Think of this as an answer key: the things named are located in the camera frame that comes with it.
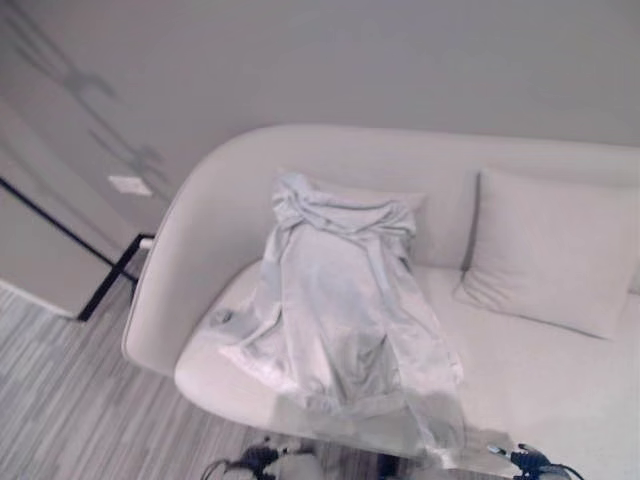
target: white sofa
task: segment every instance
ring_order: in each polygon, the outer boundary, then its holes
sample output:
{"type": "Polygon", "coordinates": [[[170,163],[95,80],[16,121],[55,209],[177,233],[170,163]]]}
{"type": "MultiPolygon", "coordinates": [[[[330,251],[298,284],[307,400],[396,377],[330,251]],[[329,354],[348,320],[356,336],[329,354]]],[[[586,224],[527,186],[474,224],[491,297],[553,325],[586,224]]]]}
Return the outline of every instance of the white sofa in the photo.
{"type": "MultiPolygon", "coordinates": [[[[303,410],[218,355],[198,324],[212,305],[237,306],[255,286],[279,167],[346,186],[425,192],[414,273],[465,369],[460,396],[468,446],[460,467],[513,475],[484,444],[525,442],[585,478],[640,478],[640,296],[628,296],[614,340],[492,313],[452,296],[469,264],[478,172],[486,165],[637,186],[640,150],[333,126],[242,135],[208,156],[174,200],[136,292],[125,356],[174,377],[209,412],[314,436],[303,410]]],[[[326,437],[401,456],[419,452],[406,412],[363,421],[356,431],[340,428],[332,426],[326,437]]]]}

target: floor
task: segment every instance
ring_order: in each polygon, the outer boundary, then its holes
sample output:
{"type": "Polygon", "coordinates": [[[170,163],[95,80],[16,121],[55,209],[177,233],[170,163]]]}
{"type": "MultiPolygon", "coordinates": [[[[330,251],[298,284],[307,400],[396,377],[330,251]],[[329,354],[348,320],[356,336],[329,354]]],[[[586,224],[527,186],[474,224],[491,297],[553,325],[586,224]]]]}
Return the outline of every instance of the floor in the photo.
{"type": "MultiPolygon", "coordinates": [[[[128,304],[123,281],[80,324],[0,290],[2,479],[197,480],[212,460],[237,458],[264,437],[198,409],[171,380],[127,363],[120,338],[128,304]]],[[[327,480],[376,478],[376,455],[316,448],[327,480]]]]}

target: wall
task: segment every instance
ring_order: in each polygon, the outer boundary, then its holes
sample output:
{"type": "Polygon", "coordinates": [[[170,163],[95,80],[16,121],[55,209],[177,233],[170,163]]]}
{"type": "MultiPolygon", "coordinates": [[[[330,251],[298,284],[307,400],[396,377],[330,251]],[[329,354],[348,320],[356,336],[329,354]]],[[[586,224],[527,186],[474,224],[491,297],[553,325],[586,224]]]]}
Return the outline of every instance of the wall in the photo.
{"type": "Polygon", "coordinates": [[[75,316],[109,266],[0,189],[0,284],[75,316]]]}
{"type": "Polygon", "coordinates": [[[243,131],[326,122],[640,146],[635,0],[23,0],[0,93],[138,230],[243,131]],[[108,174],[145,176],[153,199],[108,174]]]}
{"type": "Polygon", "coordinates": [[[114,261],[137,233],[1,98],[0,175],[114,261]]]}

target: sofa armrest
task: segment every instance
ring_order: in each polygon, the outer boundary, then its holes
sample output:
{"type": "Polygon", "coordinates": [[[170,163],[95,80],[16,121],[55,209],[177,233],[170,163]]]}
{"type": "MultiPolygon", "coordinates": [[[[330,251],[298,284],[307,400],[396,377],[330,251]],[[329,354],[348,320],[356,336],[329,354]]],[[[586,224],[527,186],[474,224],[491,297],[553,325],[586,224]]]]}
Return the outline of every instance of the sofa armrest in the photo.
{"type": "Polygon", "coordinates": [[[260,258],[272,224],[269,191],[227,168],[223,146],[174,199],[143,269],[125,329],[124,356],[173,376],[191,333],[225,286],[260,258]]]}

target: crumpled garment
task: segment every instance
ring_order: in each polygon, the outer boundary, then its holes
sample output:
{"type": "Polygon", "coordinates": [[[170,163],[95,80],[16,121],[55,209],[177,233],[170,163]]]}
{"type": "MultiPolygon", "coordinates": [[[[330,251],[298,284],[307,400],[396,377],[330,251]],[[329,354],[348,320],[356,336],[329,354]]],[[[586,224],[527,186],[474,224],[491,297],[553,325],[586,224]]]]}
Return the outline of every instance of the crumpled garment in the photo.
{"type": "Polygon", "coordinates": [[[254,294],[208,314],[220,352],[333,421],[408,407],[426,452],[452,463],[462,368],[410,272],[412,212],[322,192],[297,173],[280,176],[273,208],[254,294]]]}

